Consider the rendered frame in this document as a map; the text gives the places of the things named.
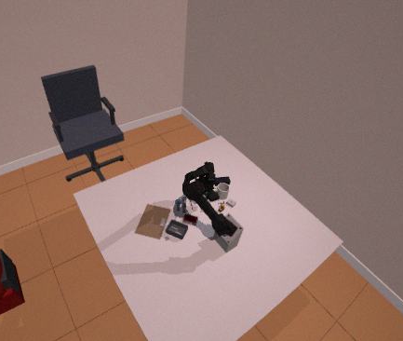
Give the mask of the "brown flat board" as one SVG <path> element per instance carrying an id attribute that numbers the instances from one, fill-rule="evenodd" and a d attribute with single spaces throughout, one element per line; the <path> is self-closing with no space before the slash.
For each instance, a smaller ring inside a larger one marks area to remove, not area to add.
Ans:
<path id="1" fill-rule="evenodd" d="M 148 204 L 135 233 L 145 237 L 161 239 L 169 213 L 169 209 Z"/>

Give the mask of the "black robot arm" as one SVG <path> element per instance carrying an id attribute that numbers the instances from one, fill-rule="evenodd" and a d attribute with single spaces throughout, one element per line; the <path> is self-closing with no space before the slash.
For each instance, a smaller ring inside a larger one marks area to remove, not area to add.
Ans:
<path id="1" fill-rule="evenodd" d="M 207 186 L 203 184 L 203 181 L 200 183 L 200 181 L 196 179 L 196 177 L 201 178 L 206 175 L 205 182 L 207 184 L 213 184 L 216 176 L 214 172 L 214 164 L 211 162 L 205 162 L 205 165 L 194 171 L 190 171 L 185 175 L 185 179 L 182 184 L 182 192 L 190 200 L 193 200 L 197 203 L 197 205 L 211 220 L 211 224 L 219 236 L 228 234 L 231 237 L 237 230 L 237 226 L 231 221 L 227 220 L 222 213 L 218 214 L 212 208 L 212 206 L 203 196 L 205 191 L 208 190 Z M 195 182 L 190 183 L 190 181 L 193 179 L 195 179 Z"/>

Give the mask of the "grey mug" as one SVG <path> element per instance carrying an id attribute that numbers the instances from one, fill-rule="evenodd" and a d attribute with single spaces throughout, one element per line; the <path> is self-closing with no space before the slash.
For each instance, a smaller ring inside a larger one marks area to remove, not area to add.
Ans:
<path id="1" fill-rule="evenodd" d="M 226 183 L 218 184 L 217 189 L 213 189 L 219 195 L 219 199 L 227 199 L 230 186 Z"/>

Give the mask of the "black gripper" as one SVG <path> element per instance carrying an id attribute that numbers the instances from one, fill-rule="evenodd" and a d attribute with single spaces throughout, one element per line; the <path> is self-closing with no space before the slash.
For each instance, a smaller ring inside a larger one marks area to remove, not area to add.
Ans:
<path id="1" fill-rule="evenodd" d="M 210 202 L 218 200 L 220 198 L 219 195 L 214 190 L 212 190 L 212 189 L 214 189 L 213 185 L 215 185 L 215 182 L 213 184 L 207 184 L 205 182 L 205 178 L 206 178 L 206 176 L 198 178 L 197 180 L 199 180 L 200 183 L 201 183 L 201 181 L 203 181 L 203 184 L 205 184 L 207 186 L 208 190 L 205 191 L 205 193 L 207 192 L 206 193 L 207 199 L 209 199 Z"/>

